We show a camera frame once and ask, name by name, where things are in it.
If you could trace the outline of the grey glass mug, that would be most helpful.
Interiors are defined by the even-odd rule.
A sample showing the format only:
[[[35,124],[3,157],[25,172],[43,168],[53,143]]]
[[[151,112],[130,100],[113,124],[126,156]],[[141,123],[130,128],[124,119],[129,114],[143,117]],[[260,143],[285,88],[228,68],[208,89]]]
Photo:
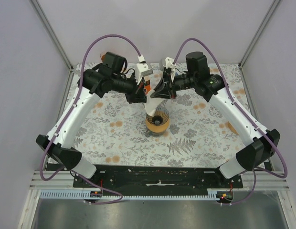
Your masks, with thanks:
[[[164,134],[165,134],[165,131],[162,131],[162,132],[153,132],[153,131],[147,129],[146,130],[146,133],[145,133],[145,136],[146,137],[150,137],[150,136],[152,136],[152,137],[160,137],[160,136],[162,136]]]

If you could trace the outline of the coffee filter box orange black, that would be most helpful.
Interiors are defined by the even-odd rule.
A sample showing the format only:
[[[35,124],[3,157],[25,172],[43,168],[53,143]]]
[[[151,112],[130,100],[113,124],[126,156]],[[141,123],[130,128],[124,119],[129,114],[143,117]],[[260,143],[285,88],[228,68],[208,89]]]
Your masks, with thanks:
[[[150,80],[145,81],[144,83],[144,93],[147,95],[151,90]]]

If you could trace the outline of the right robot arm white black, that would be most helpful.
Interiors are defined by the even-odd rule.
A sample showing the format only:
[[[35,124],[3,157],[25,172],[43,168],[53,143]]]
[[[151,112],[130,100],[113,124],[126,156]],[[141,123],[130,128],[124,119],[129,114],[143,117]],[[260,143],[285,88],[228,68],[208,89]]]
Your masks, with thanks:
[[[158,105],[166,99],[174,99],[177,91],[194,89],[196,94],[218,109],[237,131],[245,147],[218,167],[214,175],[215,185],[226,187],[231,178],[244,171],[252,171],[272,157],[278,145],[280,134],[276,129],[268,130],[259,123],[242,104],[232,96],[225,79],[211,74],[207,58],[202,52],[186,55],[187,71],[175,74],[176,65],[172,58],[165,58],[160,64],[163,76],[155,89],[147,94],[146,113],[154,115]]]

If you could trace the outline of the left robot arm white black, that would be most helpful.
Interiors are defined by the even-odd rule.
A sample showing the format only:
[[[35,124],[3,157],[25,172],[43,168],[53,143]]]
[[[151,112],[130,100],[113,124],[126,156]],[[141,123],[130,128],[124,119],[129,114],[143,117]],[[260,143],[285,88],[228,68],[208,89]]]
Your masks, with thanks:
[[[45,155],[84,176],[84,182],[89,187],[100,183],[100,175],[96,173],[96,167],[73,148],[75,136],[89,112],[110,91],[125,94],[129,103],[145,102],[143,78],[153,71],[143,56],[139,56],[138,60],[131,77],[127,78],[126,58],[107,52],[101,63],[82,73],[73,100],[56,125],[47,135],[38,135],[36,139]]]

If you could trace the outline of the orange glass carafe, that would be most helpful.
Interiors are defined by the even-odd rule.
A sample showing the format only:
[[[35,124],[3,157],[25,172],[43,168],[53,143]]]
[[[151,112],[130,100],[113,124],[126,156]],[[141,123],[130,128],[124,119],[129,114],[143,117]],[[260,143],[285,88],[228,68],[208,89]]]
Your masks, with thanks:
[[[100,54],[101,62],[104,62],[105,59],[106,59],[106,57],[107,57],[107,52],[102,52],[102,53]]]

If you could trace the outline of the floral tablecloth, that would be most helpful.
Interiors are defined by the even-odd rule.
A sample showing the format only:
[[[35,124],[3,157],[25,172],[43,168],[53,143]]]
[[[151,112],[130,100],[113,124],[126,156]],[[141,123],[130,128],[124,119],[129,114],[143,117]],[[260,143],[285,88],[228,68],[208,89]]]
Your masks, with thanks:
[[[143,104],[108,92],[87,115],[73,148],[94,164],[217,167],[244,147],[224,115],[192,89],[159,107],[168,110],[169,120],[154,126]],[[146,137],[147,129],[165,134]]]

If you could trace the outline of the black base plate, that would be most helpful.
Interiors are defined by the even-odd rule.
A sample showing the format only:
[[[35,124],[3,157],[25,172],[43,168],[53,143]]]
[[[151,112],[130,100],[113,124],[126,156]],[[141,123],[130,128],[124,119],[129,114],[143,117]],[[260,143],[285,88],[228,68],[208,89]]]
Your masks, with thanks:
[[[130,186],[157,185],[237,189],[243,188],[246,181],[253,179],[252,172],[226,179],[216,168],[96,165],[96,172],[89,180],[101,187],[114,190]]]

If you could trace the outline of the aluminium rail front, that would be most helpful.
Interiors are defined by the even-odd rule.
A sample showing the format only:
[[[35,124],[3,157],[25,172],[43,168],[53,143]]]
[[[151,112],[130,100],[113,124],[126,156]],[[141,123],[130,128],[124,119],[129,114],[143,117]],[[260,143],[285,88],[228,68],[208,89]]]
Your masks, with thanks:
[[[34,171],[30,189],[73,189],[74,178],[68,171],[58,172],[51,180],[44,181],[39,171]]]

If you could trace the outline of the left aluminium frame post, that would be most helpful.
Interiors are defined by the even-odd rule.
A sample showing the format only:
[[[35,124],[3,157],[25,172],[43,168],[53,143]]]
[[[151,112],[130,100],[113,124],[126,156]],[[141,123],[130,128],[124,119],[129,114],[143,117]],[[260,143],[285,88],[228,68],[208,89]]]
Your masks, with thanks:
[[[71,72],[73,70],[73,65],[72,65],[71,61],[69,60],[65,50],[63,49],[63,46],[60,43],[60,41],[59,41],[52,25],[50,24],[44,10],[42,9],[39,1],[38,0],[29,0],[29,3],[33,7],[36,15],[39,17],[43,27],[46,29],[46,32],[48,33],[50,39],[52,40],[56,50],[58,51],[60,57],[62,58],[65,66]]]

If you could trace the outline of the aluminium frame post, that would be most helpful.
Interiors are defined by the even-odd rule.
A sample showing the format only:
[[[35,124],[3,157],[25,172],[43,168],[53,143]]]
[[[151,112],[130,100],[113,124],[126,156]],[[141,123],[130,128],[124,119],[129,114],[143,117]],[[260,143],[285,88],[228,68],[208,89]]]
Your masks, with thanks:
[[[39,17],[43,27],[46,29],[46,32],[48,33],[50,39],[52,40],[56,50],[58,51],[60,57],[62,58],[65,66],[71,72],[73,70],[73,65],[72,65],[71,61],[69,60],[65,50],[63,49],[63,46],[60,43],[60,41],[59,41],[52,25],[50,24],[44,10],[42,9],[39,1],[38,0],[29,0],[29,3],[33,7],[36,15]]]
[[[260,40],[263,32],[265,31],[268,23],[271,21],[272,17],[274,16],[275,12],[277,11],[279,5],[281,4],[281,0],[273,0],[272,4],[270,5],[270,7],[268,8],[265,16],[263,17],[258,29],[256,30],[253,38],[251,39],[245,53],[243,54],[240,62],[238,63],[238,66],[240,69],[242,69],[248,58],[250,57],[250,54],[252,53],[252,51],[254,50],[256,44],[258,43],[258,41]]]

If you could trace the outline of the right aluminium frame post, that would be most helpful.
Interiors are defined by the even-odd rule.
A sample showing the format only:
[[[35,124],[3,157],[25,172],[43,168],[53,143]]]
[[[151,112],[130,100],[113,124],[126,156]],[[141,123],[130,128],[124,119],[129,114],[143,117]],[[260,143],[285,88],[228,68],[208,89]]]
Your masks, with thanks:
[[[265,16],[263,17],[258,29],[256,30],[253,38],[251,39],[245,53],[243,54],[240,62],[238,63],[238,66],[240,69],[242,69],[248,58],[250,57],[250,54],[252,53],[252,51],[254,50],[256,44],[258,43],[258,41],[260,40],[263,32],[265,31],[268,23],[271,21],[272,17],[274,16],[275,12],[277,11],[279,5],[281,4],[281,0],[273,0],[272,4],[270,5],[270,7],[268,8]]]

